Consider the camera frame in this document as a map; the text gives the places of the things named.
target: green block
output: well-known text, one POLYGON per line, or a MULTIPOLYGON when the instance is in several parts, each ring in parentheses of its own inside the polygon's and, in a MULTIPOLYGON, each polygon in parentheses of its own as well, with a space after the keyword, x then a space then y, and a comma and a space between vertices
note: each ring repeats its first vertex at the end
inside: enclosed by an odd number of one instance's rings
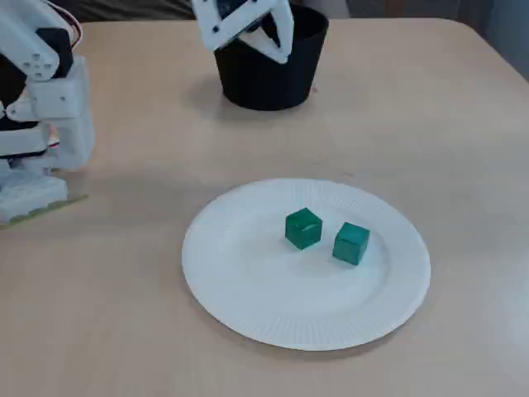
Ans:
POLYGON ((334 241, 332 255, 341 261, 358 265, 362 261, 369 242, 369 230, 344 223, 334 241))
POLYGON ((285 236, 300 250, 322 239, 322 220, 308 208, 287 216, 285 236))

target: black container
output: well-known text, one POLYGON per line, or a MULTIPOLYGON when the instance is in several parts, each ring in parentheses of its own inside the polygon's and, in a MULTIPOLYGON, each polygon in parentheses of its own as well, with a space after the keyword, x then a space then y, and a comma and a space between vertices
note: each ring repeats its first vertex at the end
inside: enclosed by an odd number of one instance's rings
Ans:
MULTIPOLYGON (((294 4, 291 8, 293 48, 285 65, 239 40, 215 52, 224 95, 236 105, 254 110, 282 110, 307 100, 329 20, 311 8, 294 4)), ((265 18, 262 25, 274 37, 272 20, 265 18)))

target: background wall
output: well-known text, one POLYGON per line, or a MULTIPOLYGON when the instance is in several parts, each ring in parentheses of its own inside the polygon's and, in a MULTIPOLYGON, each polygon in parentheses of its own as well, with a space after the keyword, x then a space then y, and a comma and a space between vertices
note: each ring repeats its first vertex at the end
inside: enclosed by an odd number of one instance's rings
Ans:
POLYGON ((529 0, 497 0, 487 36, 490 44, 529 79, 529 0))

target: beige tabletop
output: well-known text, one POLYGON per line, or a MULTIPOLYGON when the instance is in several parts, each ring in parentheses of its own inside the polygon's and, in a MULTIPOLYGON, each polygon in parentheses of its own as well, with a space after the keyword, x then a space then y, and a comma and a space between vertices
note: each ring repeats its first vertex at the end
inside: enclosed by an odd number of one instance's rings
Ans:
POLYGON ((86 26, 88 200, 0 232, 5 397, 484 397, 529 390, 529 86, 469 28, 331 24, 312 96, 221 95, 193 22, 86 26), (392 336, 283 350, 213 320, 183 279, 208 201, 274 177, 377 194, 423 235, 431 288, 392 336))

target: white paper plate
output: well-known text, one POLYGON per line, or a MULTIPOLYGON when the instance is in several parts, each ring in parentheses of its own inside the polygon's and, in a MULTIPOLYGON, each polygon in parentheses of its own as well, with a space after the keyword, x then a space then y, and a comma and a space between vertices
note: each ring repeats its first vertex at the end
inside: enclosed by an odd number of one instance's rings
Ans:
POLYGON ((218 321, 256 341, 325 351, 361 345, 403 325, 430 284, 428 250, 396 209, 330 181, 272 179, 234 189, 194 219, 183 244, 185 278, 218 321), (322 240, 299 251, 287 215, 310 208, 322 240), (344 222, 371 231, 359 266, 332 257, 344 222))

